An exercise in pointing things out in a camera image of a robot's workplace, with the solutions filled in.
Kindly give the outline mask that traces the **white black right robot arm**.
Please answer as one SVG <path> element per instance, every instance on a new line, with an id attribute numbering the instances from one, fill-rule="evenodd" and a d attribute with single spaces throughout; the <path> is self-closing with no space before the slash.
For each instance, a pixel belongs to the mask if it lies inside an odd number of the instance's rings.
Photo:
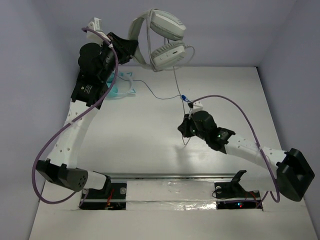
<path id="1" fill-rule="evenodd" d="M 271 187 L 291 201 L 301 201 L 315 178 L 314 171 L 300 150 L 262 147 L 230 129 L 218 127 L 207 111 L 185 114 L 177 129 L 185 138 L 202 139 L 214 151 L 267 169 L 271 176 Z"/>

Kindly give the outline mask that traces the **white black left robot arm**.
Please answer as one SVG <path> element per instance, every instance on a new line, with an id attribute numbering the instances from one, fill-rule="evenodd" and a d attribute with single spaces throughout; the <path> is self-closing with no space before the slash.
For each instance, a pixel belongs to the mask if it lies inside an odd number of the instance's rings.
<path id="1" fill-rule="evenodd" d="M 95 172 L 95 183 L 89 172 L 77 167 L 78 154 L 87 130 L 101 108 L 104 98 L 113 84 L 107 84 L 115 76 L 119 65 L 129 62 L 138 47 L 136 39 L 123 39 L 110 32 L 98 38 L 102 42 L 89 42 L 79 50 L 79 72 L 75 82 L 68 116 L 62 130 L 53 138 L 57 140 L 45 160 L 38 158 L 33 172 L 38 172 L 48 182 L 79 192 L 92 188 L 100 197 L 111 193 L 111 184 L 106 175 Z"/>

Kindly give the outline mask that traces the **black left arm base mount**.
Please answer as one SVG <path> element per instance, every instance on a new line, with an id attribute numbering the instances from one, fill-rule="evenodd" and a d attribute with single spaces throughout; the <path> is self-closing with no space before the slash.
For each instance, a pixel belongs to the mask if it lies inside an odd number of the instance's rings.
<path id="1" fill-rule="evenodd" d="M 102 189 L 83 190 L 80 197 L 81 210 L 126 210 L 127 182 L 112 180 L 107 176 Z"/>

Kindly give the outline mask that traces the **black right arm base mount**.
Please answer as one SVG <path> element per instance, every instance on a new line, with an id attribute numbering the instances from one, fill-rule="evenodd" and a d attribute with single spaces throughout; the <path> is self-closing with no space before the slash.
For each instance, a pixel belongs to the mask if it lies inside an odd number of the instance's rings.
<path id="1" fill-rule="evenodd" d="M 211 196 L 217 200 L 217 210 L 263 209 L 260 192 L 246 191 L 241 185 L 241 177 L 246 170 L 238 171 L 227 182 L 216 182 Z"/>

